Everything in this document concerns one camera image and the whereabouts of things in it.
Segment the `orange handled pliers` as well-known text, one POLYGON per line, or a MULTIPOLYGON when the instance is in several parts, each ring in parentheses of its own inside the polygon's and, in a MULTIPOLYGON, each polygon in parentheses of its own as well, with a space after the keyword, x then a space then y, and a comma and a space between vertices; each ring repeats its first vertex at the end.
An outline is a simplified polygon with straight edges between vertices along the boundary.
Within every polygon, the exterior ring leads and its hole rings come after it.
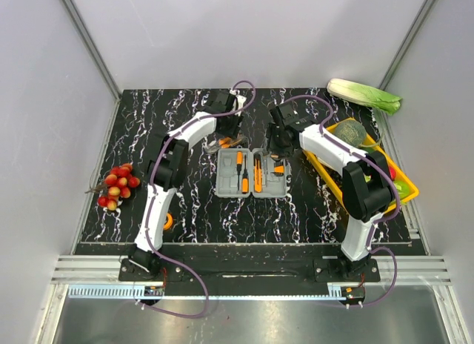
POLYGON ((236 148, 239 145, 244 145, 247 143, 247 137, 239 134, 236 138, 224 137, 219 140, 214 140, 206 145, 204 145, 204 150, 208 154, 217 153, 221 149, 227 148, 236 148))

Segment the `grey plastic tool case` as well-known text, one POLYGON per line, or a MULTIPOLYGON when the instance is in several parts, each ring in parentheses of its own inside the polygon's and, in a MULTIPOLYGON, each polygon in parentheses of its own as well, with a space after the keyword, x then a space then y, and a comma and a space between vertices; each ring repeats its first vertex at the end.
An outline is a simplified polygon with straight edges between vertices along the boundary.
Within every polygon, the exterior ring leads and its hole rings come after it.
POLYGON ((290 167, 284 159, 275 160, 263 148, 250 150, 248 148, 221 149, 218 152, 218 161, 216 168, 216 196, 220 198, 248 198, 254 196, 259 199, 280 199, 287 195, 290 181, 290 167), (241 151, 244 155, 240 176, 236 171, 236 155, 241 151), (263 186, 262 192, 254 191, 254 155, 258 153, 262 158, 268 155, 269 177, 267 187, 263 186), (283 176, 276 176, 273 171, 277 165, 284 165, 285 172, 283 176), (241 192, 241 180, 244 169, 247 169, 249 175, 249 192, 241 192))

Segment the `short orange screwdriver handle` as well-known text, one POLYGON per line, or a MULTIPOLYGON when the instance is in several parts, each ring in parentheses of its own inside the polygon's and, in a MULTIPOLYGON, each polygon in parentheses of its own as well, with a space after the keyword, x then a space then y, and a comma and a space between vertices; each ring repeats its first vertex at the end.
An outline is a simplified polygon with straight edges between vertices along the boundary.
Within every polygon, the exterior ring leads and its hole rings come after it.
POLYGON ((249 175, 246 168, 244 169, 243 174, 242 174, 241 192, 243 194, 247 194, 249 192, 249 175))

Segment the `orange tape measure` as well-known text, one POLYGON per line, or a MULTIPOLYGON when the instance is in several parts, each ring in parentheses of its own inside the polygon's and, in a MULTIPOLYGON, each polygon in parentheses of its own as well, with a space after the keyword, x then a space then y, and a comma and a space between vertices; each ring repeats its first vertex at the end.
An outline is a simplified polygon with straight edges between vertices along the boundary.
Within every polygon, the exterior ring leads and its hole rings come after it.
POLYGON ((166 222, 164 224, 164 230, 168 230, 173 226, 173 217, 170 213, 167 213, 166 222))

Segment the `orange utility knife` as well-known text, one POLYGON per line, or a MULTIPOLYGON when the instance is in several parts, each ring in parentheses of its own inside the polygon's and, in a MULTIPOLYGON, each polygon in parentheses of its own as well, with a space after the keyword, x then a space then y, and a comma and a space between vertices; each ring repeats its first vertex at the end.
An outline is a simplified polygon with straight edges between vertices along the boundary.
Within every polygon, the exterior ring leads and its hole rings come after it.
POLYGON ((263 189, 263 173, 261 166, 261 155, 254 155, 254 191, 261 193, 263 189))

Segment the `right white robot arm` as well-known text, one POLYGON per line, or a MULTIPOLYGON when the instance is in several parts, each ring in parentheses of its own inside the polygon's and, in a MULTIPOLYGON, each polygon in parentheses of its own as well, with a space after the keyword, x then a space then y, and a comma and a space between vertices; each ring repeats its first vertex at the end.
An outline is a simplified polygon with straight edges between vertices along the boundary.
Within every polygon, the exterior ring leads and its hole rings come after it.
POLYGON ((342 203, 349 215, 341 244, 344 255, 337 273, 352 282, 364 271, 362 260, 372 253, 375 226, 387 220, 384 215, 392 202, 395 212, 400 196, 390 178, 387 157, 380 151, 367 153, 342 141, 313 117, 300 117, 291 103, 270 108, 273 121, 267 127, 267 149, 278 158, 292 156, 302 149, 313 153, 341 177, 342 203))

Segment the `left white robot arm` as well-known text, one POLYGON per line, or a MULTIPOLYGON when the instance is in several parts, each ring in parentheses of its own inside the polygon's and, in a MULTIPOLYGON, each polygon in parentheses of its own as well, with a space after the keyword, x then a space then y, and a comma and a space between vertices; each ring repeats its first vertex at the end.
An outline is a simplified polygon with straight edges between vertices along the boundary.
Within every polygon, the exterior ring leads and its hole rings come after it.
POLYGON ((155 254, 163 243, 164 225, 172 198, 187 175, 189 151, 213 133, 236 137, 246 98, 235 89, 218 92, 181 127, 156 137, 158 155, 147 166, 147 201, 140 230, 128 255, 135 272, 145 281, 158 277, 161 264, 155 254))

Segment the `hex key set orange holder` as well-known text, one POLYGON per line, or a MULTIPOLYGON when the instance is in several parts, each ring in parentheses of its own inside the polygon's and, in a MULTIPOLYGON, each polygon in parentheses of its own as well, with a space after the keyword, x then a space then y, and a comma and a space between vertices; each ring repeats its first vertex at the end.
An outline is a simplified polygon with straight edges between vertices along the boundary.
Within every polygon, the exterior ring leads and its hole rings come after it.
POLYGON ((285 172, 284 165, 277 165, 277 166, 274 167, 273 173, 274 173, 276 176, 283 176, 283 175, 284 175, 284 172, 285 172))

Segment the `toy cantaloupe melon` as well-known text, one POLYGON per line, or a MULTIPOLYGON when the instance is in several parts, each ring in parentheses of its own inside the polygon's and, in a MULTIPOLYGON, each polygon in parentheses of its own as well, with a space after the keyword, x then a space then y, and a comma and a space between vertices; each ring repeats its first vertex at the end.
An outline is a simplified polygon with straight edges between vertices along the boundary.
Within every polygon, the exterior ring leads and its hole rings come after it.
POLYGON ((340 122, 334 129, 333 134, 355 148, 363 145, 367 137, 364 126, 360 122, 352 119, 340 122))

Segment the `toy napa cabbage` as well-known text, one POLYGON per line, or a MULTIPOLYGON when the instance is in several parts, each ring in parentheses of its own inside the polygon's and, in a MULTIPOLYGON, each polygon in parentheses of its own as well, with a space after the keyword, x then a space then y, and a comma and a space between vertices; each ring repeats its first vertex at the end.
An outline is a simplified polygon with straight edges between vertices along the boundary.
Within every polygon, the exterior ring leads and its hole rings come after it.
POLYGON ((351 82, 345 79, 331 79, 327 83, 327 91, 357 105, 375 108, 390 115, 396 113, 401 107, 401 97, 380 90, 369 85, 351 82))

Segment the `toy red apple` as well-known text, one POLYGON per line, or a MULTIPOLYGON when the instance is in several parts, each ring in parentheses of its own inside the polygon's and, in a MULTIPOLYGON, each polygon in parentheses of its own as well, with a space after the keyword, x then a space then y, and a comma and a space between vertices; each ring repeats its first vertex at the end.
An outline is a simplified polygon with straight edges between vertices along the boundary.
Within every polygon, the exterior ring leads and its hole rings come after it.
POLYGON ((390 178, 391 180, 395 180, 396 178, 396 171, 392 166, 389 166, 390 178))

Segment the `toy lychee bunch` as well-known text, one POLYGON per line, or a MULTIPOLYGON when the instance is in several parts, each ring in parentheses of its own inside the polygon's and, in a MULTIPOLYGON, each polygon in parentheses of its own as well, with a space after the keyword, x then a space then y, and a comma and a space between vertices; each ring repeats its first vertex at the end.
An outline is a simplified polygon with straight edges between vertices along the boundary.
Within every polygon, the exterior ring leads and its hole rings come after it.
POLYGON ((114 166, 98 181, 90 185, 86 194, 97 194, 97 204, 106 211, 115 212, 124 200, 128 200, 135 189, 139 188, 141 180, 134 174, 132 163, 114 166))

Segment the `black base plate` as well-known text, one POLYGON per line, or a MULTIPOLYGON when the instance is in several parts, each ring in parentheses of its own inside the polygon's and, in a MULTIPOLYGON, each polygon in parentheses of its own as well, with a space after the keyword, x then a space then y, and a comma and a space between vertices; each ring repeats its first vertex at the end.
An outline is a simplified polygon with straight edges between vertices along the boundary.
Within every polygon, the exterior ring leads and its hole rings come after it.
POLYGON ((135 248, 121 258, 121 281, 184 279, 192 268, 201 277, 270 277, 316 282, 379 282, 378 264, 370 255, 350 262, 339 245, 322 244, 166 244, 155 254, 135 248))

